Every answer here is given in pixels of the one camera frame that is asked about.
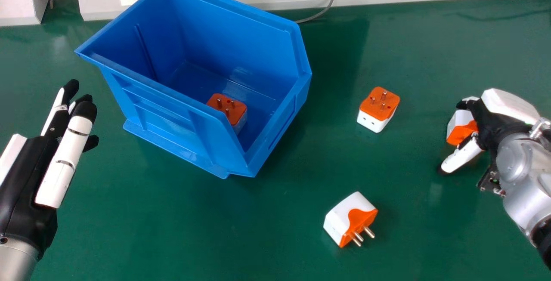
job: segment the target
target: plug prong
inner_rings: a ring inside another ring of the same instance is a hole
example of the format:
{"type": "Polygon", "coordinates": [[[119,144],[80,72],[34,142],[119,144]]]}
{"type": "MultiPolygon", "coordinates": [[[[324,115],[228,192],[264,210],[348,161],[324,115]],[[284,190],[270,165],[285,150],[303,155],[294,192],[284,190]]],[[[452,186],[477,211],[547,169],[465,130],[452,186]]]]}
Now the plug prong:
{"type": "Polygon", "coordinates": [[[364,231],[368,234],[368,236],[371,237],[371,239],[375,238],[375,234],[372,230],[369,229],[369,227],[364,226],[364,231]]]}
{"type": "Polygon", "coordinates": [[[356,246],[358,247],[362,246],[362,244],[358,240],[356,240],[356,238],[352,238],[352,241],[356,244],[356,246]]]}
{"type": "Polygon", "coordinates": [[[358,240],[360,240],[360,242],[364,242],[364,238],[358,234],[357,232],[354,233],[354,236],[356,236],[356,238],[358,238],[358,240]]]}

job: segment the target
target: robotic hand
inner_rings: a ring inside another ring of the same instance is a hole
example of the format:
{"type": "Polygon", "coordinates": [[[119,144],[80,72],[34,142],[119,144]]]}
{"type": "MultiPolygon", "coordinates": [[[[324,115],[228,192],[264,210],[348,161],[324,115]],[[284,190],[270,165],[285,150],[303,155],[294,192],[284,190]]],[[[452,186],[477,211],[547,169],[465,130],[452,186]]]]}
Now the robotic hand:
{"type": "Polygon", "coordinates": [[[84,95],[69,105],[78,81],[64,85],[40,136],[12,136],[0,156],[0,281],[30,279],[53,242],[57,214],[90,136],[97,108],[84,95]]]}
{"type": "Polygon", "coordinates": [[[551,269],[551,123],[530,103],[498,89],[457,104],[447,141],[458,144],[439,167],[448,175],[483,151],[492,163],[477,184],[503,198],[505,211],[551,269]]]}

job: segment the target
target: bin base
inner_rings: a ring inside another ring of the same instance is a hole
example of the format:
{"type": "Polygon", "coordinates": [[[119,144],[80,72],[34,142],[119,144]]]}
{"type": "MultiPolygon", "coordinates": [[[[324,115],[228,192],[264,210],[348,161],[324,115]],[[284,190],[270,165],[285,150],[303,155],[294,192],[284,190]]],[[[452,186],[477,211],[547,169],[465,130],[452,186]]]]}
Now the bin base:
{"type": "Polygon", "coordinates": [[[228,170],[213,164],[209,159],[205,158],[204,156],[191,152],[185,147],[177,145],[174,142],[171,142],[154,132],[144,130],[140,125],[135,124],[130,120],[126,120],[122,128],[124,128],[124,130],[126,130],[127,132],[130,132],[130,134],[139,136],[143,140],[159,146],[161,149],[171,152],[175,156],[185,159],[193,165],[196,165],[208,171],[209,173],[212,173],[216,177],[226,179],[230,175],[228,170]]]}

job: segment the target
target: green tabletop surface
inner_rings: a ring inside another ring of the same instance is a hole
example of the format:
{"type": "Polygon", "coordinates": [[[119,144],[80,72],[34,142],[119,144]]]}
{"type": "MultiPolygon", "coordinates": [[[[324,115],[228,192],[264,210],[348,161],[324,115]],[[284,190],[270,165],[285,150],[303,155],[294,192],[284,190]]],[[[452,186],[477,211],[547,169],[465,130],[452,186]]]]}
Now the green tabletop surface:
{"type": "Polygon", "coordinates": [[[488,156],[451,177],[436,168],[463,97],[497,87],[551,117],[551,0],[334,8],[303,24],[307,102],[256,178],[226,180],[122,130],[100,71],[73,52],[106,22],[83,22],[76,0],[55,5],[39,26],[0,28],[0,149],[37,136],[71,78],[94,96],[101,141],[33,280],[549,278],[501,199],[476,189],[488,156]],[[376,86],[401,97],[380,134],[356,123],[376,86]],[[354,191],[379,210],[376,238],[340,249],[323,220],[354,191]]]}

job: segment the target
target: blue plastic bin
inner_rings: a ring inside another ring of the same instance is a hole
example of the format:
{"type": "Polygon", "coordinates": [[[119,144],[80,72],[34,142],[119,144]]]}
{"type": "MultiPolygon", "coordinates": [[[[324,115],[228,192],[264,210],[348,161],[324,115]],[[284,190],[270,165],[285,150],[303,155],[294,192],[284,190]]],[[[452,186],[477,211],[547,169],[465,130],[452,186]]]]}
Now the blue plastic bin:
{"type": "Polygon", "coordinates": [[[258,173],[312,76],[295,22],[234,0],[139,0],[75,52],[102,71],[125,130],[222,179],[258,173]],[[238,136],[206,105],[214,93],[248,106],[238,136]]]}

